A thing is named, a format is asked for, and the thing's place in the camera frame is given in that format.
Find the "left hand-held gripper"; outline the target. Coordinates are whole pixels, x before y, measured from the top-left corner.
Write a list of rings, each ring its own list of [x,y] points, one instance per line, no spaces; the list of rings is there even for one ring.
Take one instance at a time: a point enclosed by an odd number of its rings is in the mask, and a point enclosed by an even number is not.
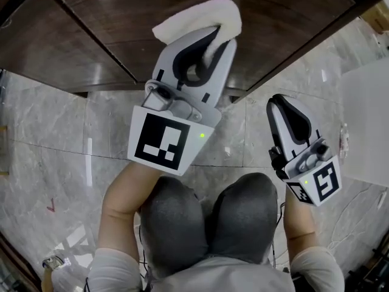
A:
[[[133,109],[128,159],[182,176],[207,143],[221,120],[215,106],[237,48],[235,39],[223,43],[206,66],[203,55],[218,30],[192,31],[160,53],[155,80],[146,82],[145,100]]]

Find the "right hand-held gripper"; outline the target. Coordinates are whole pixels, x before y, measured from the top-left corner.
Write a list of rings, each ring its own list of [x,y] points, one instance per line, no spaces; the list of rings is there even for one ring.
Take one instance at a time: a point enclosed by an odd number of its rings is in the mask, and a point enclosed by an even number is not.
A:
[[[269,150],[276,175],[299,202],[320,206],[342,188],[338,156],[319,138],[318,124],[298,99],[275,94],[266,111],[276,146]]]

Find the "white fluffy cloth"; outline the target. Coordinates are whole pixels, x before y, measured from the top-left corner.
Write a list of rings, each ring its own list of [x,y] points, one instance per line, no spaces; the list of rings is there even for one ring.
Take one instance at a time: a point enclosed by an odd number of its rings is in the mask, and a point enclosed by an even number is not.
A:
[[[158,40],[169,45],[190,32],[213,26],[219,30],[203,55],[204,64],[209,66],[218,48],[241,33],[240,10],[232,0],[208,0],[194,5],[169,17],[152,31]]]

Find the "dark wooden cabinet door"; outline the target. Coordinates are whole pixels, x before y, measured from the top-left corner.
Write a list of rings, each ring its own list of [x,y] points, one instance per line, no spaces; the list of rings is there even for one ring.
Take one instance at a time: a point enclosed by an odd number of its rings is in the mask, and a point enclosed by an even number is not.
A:
[[[206,0],[63,0],[133,74],[150,79],[164,48],[152,32],[171,15]],[[344,11],[352,0],[234,0],[242,31],[227,86],[248,89]]]
[[[80,96],[136,88],[63,0],[0,0],[0,69]]]

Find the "person's left forearm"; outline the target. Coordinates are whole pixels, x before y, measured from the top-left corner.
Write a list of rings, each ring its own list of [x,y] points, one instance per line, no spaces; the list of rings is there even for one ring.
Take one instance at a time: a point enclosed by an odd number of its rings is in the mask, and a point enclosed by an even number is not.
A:
[[[162,171],[130,162],[108,187],[102,204],[98,247],[124,252],[139,260],[134,216],[150,196]]]

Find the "person's right forearm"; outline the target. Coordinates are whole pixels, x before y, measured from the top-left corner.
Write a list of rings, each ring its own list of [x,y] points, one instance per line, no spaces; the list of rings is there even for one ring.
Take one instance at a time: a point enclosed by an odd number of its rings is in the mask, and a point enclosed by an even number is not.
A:
[[[283,225],[289,261],[305,249],[319,246],[311,208],[286,190]]]

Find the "clear plastic bottle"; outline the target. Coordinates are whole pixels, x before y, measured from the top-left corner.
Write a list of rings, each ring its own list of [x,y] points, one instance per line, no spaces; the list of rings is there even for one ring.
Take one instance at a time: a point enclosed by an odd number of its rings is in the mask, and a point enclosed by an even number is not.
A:
[[[343,123],[340,128],[340,137],[339,137],[339,158],[340,163],[345,162],[346,157],[349,152],[349,130],[348,125]]]

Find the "white panel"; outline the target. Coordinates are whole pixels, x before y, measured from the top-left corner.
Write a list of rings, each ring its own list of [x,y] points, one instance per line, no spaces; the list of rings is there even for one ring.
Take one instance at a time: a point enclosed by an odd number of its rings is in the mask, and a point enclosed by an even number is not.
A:
[[[342,75],[347,177],[389,187],[389,57]]]

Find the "cardboard box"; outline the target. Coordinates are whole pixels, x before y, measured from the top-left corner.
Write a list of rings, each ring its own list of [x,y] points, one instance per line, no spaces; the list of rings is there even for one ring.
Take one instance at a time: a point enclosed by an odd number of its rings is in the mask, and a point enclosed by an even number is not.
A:
[[[360,16],[371,28],[379,33],[389,33],[389,0],[381,0]]]

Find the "person's grey trousers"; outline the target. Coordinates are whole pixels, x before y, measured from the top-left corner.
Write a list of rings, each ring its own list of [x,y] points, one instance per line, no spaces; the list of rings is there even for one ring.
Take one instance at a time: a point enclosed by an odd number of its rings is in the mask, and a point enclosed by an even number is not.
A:
[[[161,176],[140,208],[141,239],[157,279],[207,257],[266,261],[277,225],[277,189],[263,173],[249,173],[225,188],[209,216],[193,189]]]

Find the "person's white shirt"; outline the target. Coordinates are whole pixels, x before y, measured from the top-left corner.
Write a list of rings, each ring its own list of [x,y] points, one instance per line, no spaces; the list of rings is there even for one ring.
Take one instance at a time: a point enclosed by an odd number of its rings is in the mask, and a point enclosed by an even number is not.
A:
[[[296,292],[292,276],[303,276],[306,292],[344,292],[345,280],[335,258],[324,247],[305,249],[294,257],[289,273],[269,264],[227,257],[207,258],[163,279],[151,281],[151,292]],[[114,249],[98,249],[88,275],[89,292],[141,292],[139,264]]]

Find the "dark wooden furniture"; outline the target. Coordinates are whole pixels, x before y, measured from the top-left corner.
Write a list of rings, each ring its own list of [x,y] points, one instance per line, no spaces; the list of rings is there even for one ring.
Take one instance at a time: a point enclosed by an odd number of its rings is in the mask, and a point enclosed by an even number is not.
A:
[[[41,278],[32,265],[0,232],[0,258],[28,292],[42,292]]]

